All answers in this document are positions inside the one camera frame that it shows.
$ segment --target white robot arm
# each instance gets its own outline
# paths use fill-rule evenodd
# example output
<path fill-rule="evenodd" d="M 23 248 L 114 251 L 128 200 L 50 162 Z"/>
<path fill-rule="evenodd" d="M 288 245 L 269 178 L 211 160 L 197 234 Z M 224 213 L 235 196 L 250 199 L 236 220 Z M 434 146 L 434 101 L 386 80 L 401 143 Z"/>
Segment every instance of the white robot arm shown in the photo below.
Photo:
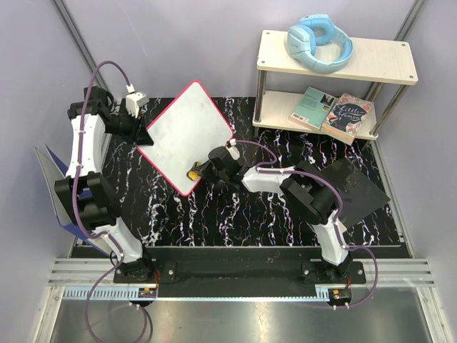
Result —
<path fill-rule="evenodd" d="M 315 232 L 321 245 L 322 260 L 331 269 L 326 272 L 334 275 L 334 279 L 343 277 L 351 265 L 351 257 L 343 240 L 341 223 L 335 221 L 337 198 L 322 183 L 326 181 L 320 171 L 306 161 L 283 169 L 249 168 L 239 163 L 239 157 L 236 140 L 232 139 L 227 146 L 212 150 L 205 163 L 195 163 L 188 177 L 202 177 L 211 183 L 223 181 L 242 192 L 284 195 L 291 212 L 311 225 Z"/>
<path fill-rule="evenodd" d="M 126 107 L 123 113 L 114 112 L 113 104 L 109 103 L 112 96 L 101 88 L 94 87 L 91 100 L 84 117 L 84 145 L 81 156 L 81 173 L 78 182 L 78 209 L 84 227 L 92 234 L 106 232 L 99 237 L 103 239 L 116 254 L 124 258 L 119 269 L 126 277 L 134 281 L 147 281 L 152 277 L 154 265 L 145 247 L 135 238 L 121 218 L 121 204 L 116 192 L 101 174 L 102 140 L 105 133 L 117 134 L 131 143 L 141 145 L 154 142 L 143 126 L 140 116 L 141 107 L 148 102 L 145 93 L 134 91 L 126 96 Z M 73 148 L 71 162 L 64 180 L 54 185 L 57 196 L 64 205 L 73 223 L 76 223 L 71 203 L 71 190 L 76 176 L 79 153 L 79 128 L 81 124 L 82 102 L 70 106 L 68 111 L 73 127 Z M 115 245 L 111 235 L 119 245 Z"/>

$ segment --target gray wall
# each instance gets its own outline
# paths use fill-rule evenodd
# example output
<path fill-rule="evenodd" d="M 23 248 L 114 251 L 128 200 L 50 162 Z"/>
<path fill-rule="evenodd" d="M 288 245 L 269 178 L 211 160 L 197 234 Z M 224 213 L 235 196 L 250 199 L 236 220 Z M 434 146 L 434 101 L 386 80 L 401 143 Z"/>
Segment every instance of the gray wall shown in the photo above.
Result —
<path fill-rule="evenodd" d="M 413 0 L 66 0 L 97 62 L 122 65 L 137 89 L 176 96 L 198 79 L 212 96 L 255 96 L 256 57 L 264 29 L 287 30 L 302 16 L 327 13 L 350 36 L 393 39 Z M 116 96 L 113 68 L 103 71 Z M 272 74 L 267 87 L 304 91 L 314 85 L 362 96 L 360 81 Z"/>
<path fill-rule="evenodd" d="M 395 108 L 379 141 L 414 252 L 428 259 L 457 338 L 456 12 L 455 1 L 426 4 L 408 38 L 419 82 Z"/>
<path fill-rule="evenodd" d="M 71 235 L 59 227 L 34 147 L 69 160 L 66 110 L 90 74 L 49 0 L 0 1 L 0 332 L 30 342 L 56 257 Z"/>

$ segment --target book cover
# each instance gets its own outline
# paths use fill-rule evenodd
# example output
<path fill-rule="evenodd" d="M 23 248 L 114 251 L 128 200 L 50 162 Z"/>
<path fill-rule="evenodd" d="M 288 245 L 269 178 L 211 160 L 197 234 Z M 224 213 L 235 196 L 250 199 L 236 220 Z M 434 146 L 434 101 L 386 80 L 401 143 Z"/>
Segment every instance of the book cover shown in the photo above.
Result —
<path fill-rule="evenodd" d="M 336 97 L 308 87 L 289 120 L 305 127 L 320 129 L 335 101 Z"/>
<path fill-rule="evenodd" d="M 373 102 L 343 94 L 322 124 L 321 131 L 352 144 Z"/>

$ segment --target blue headphones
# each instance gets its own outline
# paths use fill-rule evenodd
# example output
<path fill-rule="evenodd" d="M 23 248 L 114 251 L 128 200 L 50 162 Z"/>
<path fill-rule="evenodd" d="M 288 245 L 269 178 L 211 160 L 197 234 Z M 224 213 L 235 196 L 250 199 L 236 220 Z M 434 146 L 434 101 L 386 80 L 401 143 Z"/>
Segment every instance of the blue headphones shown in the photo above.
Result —
<path fill-rule="evenodd" d="M 314 29 L 321 29 L 323 36 L 316 37 Z M 340 57 L 333 62 L 324 62 L 316 57 L 317 45 L 335 41 L 341 47 Z M 341 29 L 333 25 L 326 14 L 305 16 L 298 25 L 292 26 L 287 34 L 287 46 L 292 57 L 299 60 L 308 69 L 322 74 L 329 74 L 347 65 L 352 55 L 352 41 Z"/>

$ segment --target wooden shelf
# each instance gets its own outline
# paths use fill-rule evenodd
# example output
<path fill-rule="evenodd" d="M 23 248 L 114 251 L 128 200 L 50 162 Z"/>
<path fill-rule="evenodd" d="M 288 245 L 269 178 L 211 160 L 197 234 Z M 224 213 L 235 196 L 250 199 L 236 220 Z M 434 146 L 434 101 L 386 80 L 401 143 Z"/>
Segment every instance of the wooden shelf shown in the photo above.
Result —
<path fill-rule="evenodd" d="M 265 30 L 262 33 L 258 52 L 257 69 L 388 84 L 417 83 L 413 55 L 407 42 L 365 38 L 351 38 L 351 40 L 353 54 L 348 64 L 340 71 L 320 74 L 302 66 L 288 54 L 287 32 Z M 340 49 L 335 44 L 318 46 L 316 50 L 316 57 L 323 61 L 334 61 L 339 54 Z"/>
<path fill-rule="evenodd" d="M 288 120 L 301 98 L 303 98 L 303 94 L 286 93 L 283 91 L 266 91 L 263 96 L 261 121 L 260 123 L 253 121 L 252 124 L 254 126 L 264 127 L 267 129 L 323 134 L 317 129 L 307 129 Z M 370 135 L 370 130 L 375 124 L 376 114 L 374 108 L 372 108 L 372 110 L 368 113 L 368 117 L 363 121 L 361 128 L 358 130 L 356 138 L 370 140 L 377 139 L 378 135 Z"/>

